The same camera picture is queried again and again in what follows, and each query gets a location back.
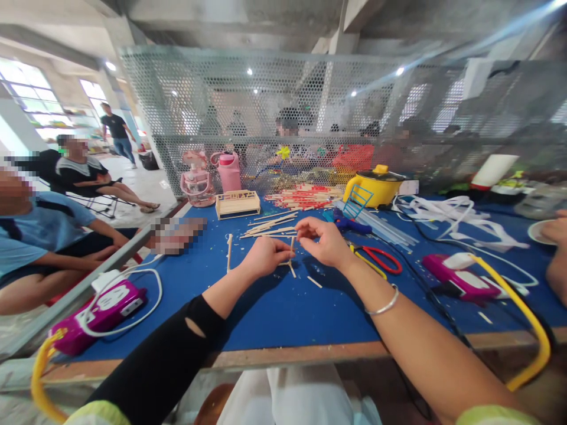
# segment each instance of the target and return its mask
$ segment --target white bowl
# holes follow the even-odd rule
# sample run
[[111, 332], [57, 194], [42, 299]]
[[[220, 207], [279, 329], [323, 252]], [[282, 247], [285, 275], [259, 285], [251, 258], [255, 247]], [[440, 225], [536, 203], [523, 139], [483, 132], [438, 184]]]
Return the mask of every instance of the white bowl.
[[547, 239], [545, 236], [542, 235], [543, 226], [550, 221], [553, 221], [553, 220], [543, 220], [543, 221], [538, 221], [537, 223], [532, 224], [527, 229], [527, 235], [532, 240], [534, 240], [535, 242], [539, 242], [539, 243], [546, 244], [546, 245], [557, 245], [555, 242]]

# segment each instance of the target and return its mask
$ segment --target scissors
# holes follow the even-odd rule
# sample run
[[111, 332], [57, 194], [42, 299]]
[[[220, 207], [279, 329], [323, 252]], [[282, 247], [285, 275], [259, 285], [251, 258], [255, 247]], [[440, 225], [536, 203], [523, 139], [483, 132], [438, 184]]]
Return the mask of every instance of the scissors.
[[[376, 271], [376, 273], [381, 275], [381, 277], [383, 277], [384, 279], [386, 279], [386, 280], [388, 279], [386, 277], [386, 274], [382, 270], [380, 270], [374, 263], [372, 263], [372, 261], [365, 259], [362, 256], [362, 254], [357, 252], [357, 250], [362, 249], [365, 253], [367, 253], [370, 256], [371, 259], [374, 260], [374, 262], [376, 262], [376, 264], [378, 264], [380, 267], [382, 267], [388, 273], [400, 274], [402, 272], [403, 269], [402, 269], [402, 265], [400, 264], [400, 262], [398, 260], [396, 260], [390, 254], [388, 254], [387, 252], [384, 252], [381, 249], [374, 248], [374, 247], [357, 245], [354, 242], [351, 242], [350, 240], [348, 240], [346, 238], [345, 238], [345, 241], [347, 242], [348, 246], [350, 247], [350, 250], [354, 253], [354, 255], [356, 255], [358, 258], [362, 259], [362, 261], [364, 261], [366, 264], [368, 264], [370, 267], [372, 267]], [[380, 258], [378, 258], [376, 255], [374, 255], [374, 253], [380, 254], [380, 255], [384, 256], [385, 258], [387, 258], [388, 260], [390, 260], [392, 263], [394, 263], [394, 266], [396, 268], [393, 269], [392, 267], [388, 266], [385, 262], [380, 260]]]

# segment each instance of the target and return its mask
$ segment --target light blue shirt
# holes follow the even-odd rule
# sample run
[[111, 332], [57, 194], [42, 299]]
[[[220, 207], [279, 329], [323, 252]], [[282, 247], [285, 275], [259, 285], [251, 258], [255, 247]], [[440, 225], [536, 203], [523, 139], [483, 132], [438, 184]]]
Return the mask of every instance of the light blue shirt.
[[[66, 205], [75, 216], [39, 208], [35, 205], [36, 200]], [[14, 240], [0, 227], [0, 277], [82, 239], [87, 234], [82, 227], [90, 225], [96, 218], [84, 206], [55, 192], [38, 193], [31, 201], [33, 207], [28, 214], [0, 216], [13, 219], [22, 234], [21, 241]]]

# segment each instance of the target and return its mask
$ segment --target yellow pot lid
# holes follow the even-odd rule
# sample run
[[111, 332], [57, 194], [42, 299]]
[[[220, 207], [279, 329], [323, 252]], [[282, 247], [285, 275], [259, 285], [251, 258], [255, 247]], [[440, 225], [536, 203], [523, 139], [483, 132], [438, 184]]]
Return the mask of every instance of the yellow pot lid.
[[374, 170], [361, 170], [361, 171], [357, 171], [356, 174], [364, 178], [369, 178], [372, 180], [379, 180], [379, 181], [398, 182], [404, 180], [404, 176], [389, 172], [388, 166], [382, 164], [376, 165], [374, 167]]

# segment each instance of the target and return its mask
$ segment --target black chair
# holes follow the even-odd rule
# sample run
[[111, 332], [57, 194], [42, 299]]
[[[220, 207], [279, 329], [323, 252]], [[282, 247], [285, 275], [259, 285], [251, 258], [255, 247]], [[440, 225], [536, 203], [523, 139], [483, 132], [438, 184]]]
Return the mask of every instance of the black chair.
[[[10, 162], [23, 171], [32, 173], [35, 177], [40, 179], [40, 182], [48, 186], [50, 191], [65, 195], [71, 199], [79, 201], [81, 205], [95, 214], [103, 215], [107, 218], [116, 218], [116, 207], [118, 203], [128, 204], [133, 207], [136, 205], [130, 202], [122, 201], [116, 197], [108, 195], [96, 195], [93, 197], [85, 197], [74, 192], [75, 186], [69, 185], [65, 180], [61, 178], [56, 172], [57, 161], [61, 158], [61, 154], [54, 149], [48, 149], [47, 151], [42, 151], [34, 156], [29, 156], [27, 158], [8, 158]], [[104, 198], [110, 200], [110, 203], [98, 202], [95, 199]], [[102, 205], [101, 210], [97, 210], [95, 205]]]

